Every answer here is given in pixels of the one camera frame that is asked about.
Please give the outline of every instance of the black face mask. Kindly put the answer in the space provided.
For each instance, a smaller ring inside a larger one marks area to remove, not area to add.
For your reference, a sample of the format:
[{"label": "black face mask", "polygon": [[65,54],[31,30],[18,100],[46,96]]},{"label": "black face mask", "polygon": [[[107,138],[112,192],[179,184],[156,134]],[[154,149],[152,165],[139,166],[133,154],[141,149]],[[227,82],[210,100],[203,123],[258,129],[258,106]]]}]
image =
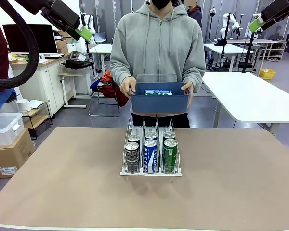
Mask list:
[{"label": "black face mask", "polygon": [[151,0],[151,2],[153,3],[153,5],[155,5],[156,8],[158,8],[159,10],[163,9],[165,6],[168,5],[168,3],[170,2],[170,0]]}]

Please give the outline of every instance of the can dispenser rack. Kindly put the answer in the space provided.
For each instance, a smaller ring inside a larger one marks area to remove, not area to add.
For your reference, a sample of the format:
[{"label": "can dispenser rack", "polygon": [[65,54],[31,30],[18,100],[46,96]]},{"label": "can dispenser rack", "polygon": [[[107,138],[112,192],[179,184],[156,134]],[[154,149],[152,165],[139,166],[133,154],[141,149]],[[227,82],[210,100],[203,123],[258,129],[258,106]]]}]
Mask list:
[{"label": "can dispenser rack", "polygon": [[[158,134],[158,169],[156,173],[145,173],[143,168],[143,143],[145,140],[145,134],[148,132],[156,132]],[[125,142],[123,146],[123,161],[122,161],[122,170],[120,172],[120,175],[122,176],[166,176],[166,177],[180,177],[182,176],[181,173],[181,162],[180,162],[180,152],[179,152],[179,145],[178,145],[178,152],[177,152],[177,158],[176,158],[176,166],[173,173],[168,174],[163,172],[163,158],[162,158],[162,152],[163,152],[163,134],[165,132],[174,132],[173,123],[170,121],[169,127],[159,127],[158,122],[156,123],[155,127],[146,127],[145,122],[142,127],[134,127],[131,124],[131,120],[129,120],[128,128],[126,131],[125,136]],[[140,136],[140,162],[139,162],[139,168],[138,172],[130,173],[127,171],[126,166],[126,152],[125,152],[125,145],[128,143],[128,137],[130,135],[138,135]]]}]

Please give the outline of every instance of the hoodie pocket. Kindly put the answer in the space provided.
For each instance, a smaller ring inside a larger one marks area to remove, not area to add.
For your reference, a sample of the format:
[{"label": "hoodie pocket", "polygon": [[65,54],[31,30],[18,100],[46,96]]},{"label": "hoodie pocket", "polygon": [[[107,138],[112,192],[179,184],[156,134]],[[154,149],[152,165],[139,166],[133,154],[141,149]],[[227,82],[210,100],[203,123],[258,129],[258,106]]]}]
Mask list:
[{"label": "hoodie pocket", "polygon": [[139,83],[154,83],[154,82],[178,82],[176,74],[141,74],[136,76],[136,81]]}]

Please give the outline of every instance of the yellow basket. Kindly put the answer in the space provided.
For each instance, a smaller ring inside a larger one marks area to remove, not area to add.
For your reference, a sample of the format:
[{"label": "yellow basket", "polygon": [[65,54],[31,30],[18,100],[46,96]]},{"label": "yellow basket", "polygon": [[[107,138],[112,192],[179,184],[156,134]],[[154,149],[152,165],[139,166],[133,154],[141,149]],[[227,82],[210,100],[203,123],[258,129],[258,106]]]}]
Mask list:
[{"label": "yellow basket", "polygon": [[273,79],[273,76],[275,75],[276,71],[272,69],[261,69],[260,71],[260,77],[264,79]]}]

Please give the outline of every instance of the green tape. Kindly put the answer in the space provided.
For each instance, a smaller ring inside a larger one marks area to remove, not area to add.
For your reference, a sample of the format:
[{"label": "green tape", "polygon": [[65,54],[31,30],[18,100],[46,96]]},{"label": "green tape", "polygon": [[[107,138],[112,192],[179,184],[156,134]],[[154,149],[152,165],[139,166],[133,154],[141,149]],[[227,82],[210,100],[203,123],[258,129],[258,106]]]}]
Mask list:
[{"label": "green tape", "polygon": [[253,21],[250,25],[249,25],[249,29],[251,32],[256,32],[261,26],[263,26],[265,24],[265,22],[263,23],[259,23],[258,19],[256,19],[255,21]]},{"label": "green tape", "polygon": [[89,41],[92,37],[92,33],[87,29],[87,28],[83,28],[82,31],[76,29],[75,30],[80,36],[82,36],[86,41]]}]

